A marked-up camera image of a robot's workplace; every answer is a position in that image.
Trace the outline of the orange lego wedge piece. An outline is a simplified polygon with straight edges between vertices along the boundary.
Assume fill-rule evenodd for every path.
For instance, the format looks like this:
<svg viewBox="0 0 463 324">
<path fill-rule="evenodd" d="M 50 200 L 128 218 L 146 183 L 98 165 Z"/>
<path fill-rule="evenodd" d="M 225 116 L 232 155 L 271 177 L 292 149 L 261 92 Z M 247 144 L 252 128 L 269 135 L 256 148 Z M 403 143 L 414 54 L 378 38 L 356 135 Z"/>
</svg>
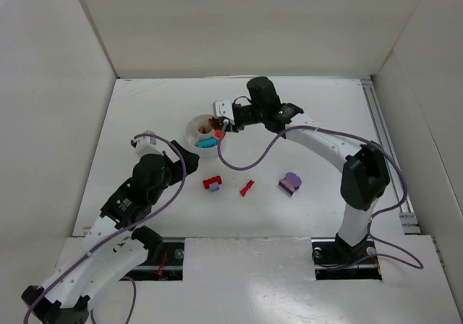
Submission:
<svg viewBox="0 0 463 324">
<path fill-rule="evenodd" d="M 221 130 L 215 130 L 214 131 L 214 137 L 218 139 L 222 139 L 224 137 L 224 134 Z"/>
</svg>

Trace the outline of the red lego brick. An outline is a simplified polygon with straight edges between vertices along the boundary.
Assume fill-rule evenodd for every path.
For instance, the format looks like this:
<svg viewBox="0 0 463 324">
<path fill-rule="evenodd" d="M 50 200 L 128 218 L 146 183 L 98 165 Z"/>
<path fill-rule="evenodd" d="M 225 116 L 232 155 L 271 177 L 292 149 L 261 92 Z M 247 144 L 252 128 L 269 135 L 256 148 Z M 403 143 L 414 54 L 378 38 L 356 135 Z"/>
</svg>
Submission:
<svg viewBox="0 0 463 324">
<path fill-rule="evenodd" d="M 222 184 L 222 178 L 220 176 L 213 176 L 211 178 L 203 180 L 203 186 L 205 189 L 209 189 L 212 184 Z"/>
</svg>

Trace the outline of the small lilac lego brick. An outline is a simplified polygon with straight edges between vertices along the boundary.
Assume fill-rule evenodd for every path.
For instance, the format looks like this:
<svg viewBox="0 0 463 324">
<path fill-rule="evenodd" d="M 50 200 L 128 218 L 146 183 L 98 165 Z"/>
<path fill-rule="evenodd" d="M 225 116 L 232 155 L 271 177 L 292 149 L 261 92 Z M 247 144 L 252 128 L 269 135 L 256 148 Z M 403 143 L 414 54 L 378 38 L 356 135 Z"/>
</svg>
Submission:
<svg viewBox="0 0 463 324">
<path fill-rule="evenodd" d="M 220 190 L 220 184 L 217 183 L 217 182 L 210 184 L 209 190 L 210 190 L 211 192 L 217 192 L 217 191 L 219 191 L 219 190 Z"/>
</svg>

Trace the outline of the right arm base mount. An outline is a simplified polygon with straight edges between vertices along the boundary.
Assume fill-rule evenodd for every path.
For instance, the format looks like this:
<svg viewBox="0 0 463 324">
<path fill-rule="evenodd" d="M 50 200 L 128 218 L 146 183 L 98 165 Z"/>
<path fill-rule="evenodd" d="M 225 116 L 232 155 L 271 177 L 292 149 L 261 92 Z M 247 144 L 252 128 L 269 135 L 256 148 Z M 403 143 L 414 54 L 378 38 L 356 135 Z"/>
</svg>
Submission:
<svg viewBox="0 0 463 324">
<path fill-rule="evenodd" d="M 377 257 L 367 257 L 376 253 L 370 239 L 353 254 L 342 250 L 334 238 L 315 238 L 311 244 L 317 281 L 382 279 Z"/>
</svg>

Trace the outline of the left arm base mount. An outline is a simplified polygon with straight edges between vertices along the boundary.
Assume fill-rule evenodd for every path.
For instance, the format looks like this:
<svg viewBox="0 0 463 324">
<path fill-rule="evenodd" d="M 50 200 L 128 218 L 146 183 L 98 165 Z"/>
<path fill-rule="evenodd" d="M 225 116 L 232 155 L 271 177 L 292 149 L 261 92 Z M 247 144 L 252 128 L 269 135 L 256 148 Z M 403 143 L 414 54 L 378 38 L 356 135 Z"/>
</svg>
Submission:
<svg viewBox="0 0 463 324">
<path fill-rule="evenodd" d="M 150 251 L 148 259 L 125 274 L 134 281 L 182 281 L 184 263 L 183 238 L 167 238 L 158 252 Z"/>
</svg>

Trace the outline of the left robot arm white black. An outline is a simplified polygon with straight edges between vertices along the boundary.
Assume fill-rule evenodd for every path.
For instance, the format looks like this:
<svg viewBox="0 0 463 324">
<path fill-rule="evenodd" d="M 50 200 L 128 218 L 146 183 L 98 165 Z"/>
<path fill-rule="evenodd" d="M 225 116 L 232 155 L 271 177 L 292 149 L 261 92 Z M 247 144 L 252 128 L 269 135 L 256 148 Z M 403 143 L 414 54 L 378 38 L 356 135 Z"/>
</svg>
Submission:
<svg viewBox="0 0 463 324">
<path fill-rule="evenodd" d="M 30 316 L 41 323 L 85 323 L 98 296 L 159 255 L 163 238 L 144 223 L 156 216 L 152 207 L 166 189 L 184 186 L 200 157 L 171 141 L 167 146 L 179 158 L 173 161 L 154 140 L 157 136 L 143 134 L 131 141 L 140 157 L 131 177 L 105 202 L 73 256 L 42 284 L 24 290 L 25 323 Z"/>
</svg>

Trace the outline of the red lego bow piece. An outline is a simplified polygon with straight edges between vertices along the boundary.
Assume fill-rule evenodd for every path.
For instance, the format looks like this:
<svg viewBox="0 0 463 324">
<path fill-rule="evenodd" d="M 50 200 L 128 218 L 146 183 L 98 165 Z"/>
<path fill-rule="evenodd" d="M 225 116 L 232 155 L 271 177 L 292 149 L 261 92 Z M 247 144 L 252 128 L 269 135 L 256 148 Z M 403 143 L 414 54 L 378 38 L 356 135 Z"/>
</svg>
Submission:
<svg viewBox="0 0 463 324">
<path fill-rule="evenodd" d="M 254 183 L 255 182 L 253 180 L 250 180 L 248 183 L 246 183 L 246 185 L 243 188 L 241 188 L 239 193 L 241 194 L 242 197 L 246 196 L 247 192 L 252 188 Z"/>
</svg>

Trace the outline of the teal lego brick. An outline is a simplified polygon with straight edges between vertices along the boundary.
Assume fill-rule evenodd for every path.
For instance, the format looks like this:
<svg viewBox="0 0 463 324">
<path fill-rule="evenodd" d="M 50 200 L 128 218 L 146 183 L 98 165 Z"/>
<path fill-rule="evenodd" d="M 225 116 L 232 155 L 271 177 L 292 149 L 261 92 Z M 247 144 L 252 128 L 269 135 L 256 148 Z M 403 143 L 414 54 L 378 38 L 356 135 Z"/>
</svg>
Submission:
<svg viewBox="0 0 463 324">
<path fill-rule="evenodd" d="M 198 148 L 212 148 L 216 147 L 218 144 L 218 140 L 215 137 L 206 139 L 206 140 L 201 140 L 197 143 Z"/>
</svg>

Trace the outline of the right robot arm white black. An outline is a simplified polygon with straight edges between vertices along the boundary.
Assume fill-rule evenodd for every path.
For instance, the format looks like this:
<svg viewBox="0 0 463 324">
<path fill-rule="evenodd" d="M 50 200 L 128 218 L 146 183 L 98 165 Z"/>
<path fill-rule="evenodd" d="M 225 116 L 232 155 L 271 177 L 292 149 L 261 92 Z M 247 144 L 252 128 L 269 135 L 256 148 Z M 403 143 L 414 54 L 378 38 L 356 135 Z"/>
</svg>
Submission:
<svg viewBox="0 0 463 324">
<path fill-rule="evenodd" d="M 227 130 L 239 132 L 246 126 L 263 124 L 268 131 L 306 147 L 339 170 L 345 209 L 334 240 L 339 256 L 336 264 L 354 262 L 368 238 L 375 204 L 390 183 L 384 155 L 375 143 L 348 140 L 346 135 L 324 130 L 299 106 L 282 103 L 267 77 L 252 78 L 246 87 L 249 103 L 230 104 Z"/>
</svg>

